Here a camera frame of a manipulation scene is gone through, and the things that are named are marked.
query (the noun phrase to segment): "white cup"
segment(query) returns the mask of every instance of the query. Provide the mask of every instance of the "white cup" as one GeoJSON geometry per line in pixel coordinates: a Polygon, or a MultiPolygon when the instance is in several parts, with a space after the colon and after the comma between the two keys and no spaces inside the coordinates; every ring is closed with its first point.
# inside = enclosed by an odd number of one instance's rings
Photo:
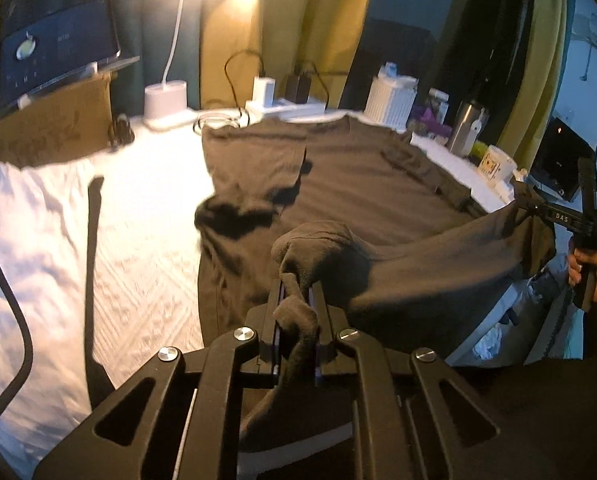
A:
{"type": "Polygon", "coordinates": [[[490,146],[479,164],[479,171],[487,183],[496,187],[499,182],[509,182],[517,169],[516,162],[503,150],[490,146]]]}

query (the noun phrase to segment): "cardboard box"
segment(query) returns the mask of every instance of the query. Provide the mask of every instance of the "cardboard box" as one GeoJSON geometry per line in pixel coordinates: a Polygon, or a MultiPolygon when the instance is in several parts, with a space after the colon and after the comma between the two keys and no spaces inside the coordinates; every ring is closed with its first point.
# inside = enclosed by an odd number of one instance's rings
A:
{"type": "Polygon", "coordinates": [[[110,142],[110,73],[71,84],[0,120],[0,162],[18,168],[77,160],[110,142]]]}

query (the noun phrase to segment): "triangular cutout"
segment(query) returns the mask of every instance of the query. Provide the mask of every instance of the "triangular cutout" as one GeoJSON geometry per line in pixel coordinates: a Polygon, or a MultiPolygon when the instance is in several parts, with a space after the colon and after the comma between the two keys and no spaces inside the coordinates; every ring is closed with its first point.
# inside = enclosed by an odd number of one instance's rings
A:
{"type": "Polygon", "coordinates": [[[129,446],[134,440],[147,401],[156,381],[143,379],[101,422],[94,432],[101,438],[111,440],[120,446],[129,446]]]}
{"type": "Polygon", "coordinates": [[[475,446],[498,434],[496,426],[477,410],[453,384],[441,381],[439,387],[464,447],[475,446]]]}

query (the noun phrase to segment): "screw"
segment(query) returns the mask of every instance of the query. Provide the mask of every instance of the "screw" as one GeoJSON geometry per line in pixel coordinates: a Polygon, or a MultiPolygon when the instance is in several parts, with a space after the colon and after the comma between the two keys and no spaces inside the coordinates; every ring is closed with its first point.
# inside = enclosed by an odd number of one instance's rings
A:
{"type": "Polygon", "coordinates": [[[234,330],[234,337],[239,341],[249,341],[254,337],[254,330],[248,326],[242,326],[241,328],[234,330]]]}
{"type": "Polygon", "coordinates": [[[178,350],[173,346],[164,346],[158,351],[158,358],[166,363],[169,361],[174,361],[177,357],[178,350]]]}
{"type": "Polygon", "coordinates": [[[434,363],[436,361],[436,352],[429,348],[419,348],[415,352],[415,357],[423,363],[434,363]]]}
{"type": "Polygon", "coordinates": [[[358,333],[358,331],[354,330],[353,328],[346,328],[345,330],[341,330],[341,332],[339,332],[339,338],[345,339],[346,337],[355,335],[357,333],[358,333]]]}

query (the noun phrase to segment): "ribbed white container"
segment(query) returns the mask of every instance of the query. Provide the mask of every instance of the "ribbed white container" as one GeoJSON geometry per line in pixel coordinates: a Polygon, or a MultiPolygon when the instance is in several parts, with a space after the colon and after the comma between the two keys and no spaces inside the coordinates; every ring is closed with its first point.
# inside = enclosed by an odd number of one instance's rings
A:
{"type": "Polygon", "coordinates": [[[416,93],[415,88],[397,86],[396,80],[375,77],[365,107],[365,115],[397,132],[405,132],[416,93]]]}

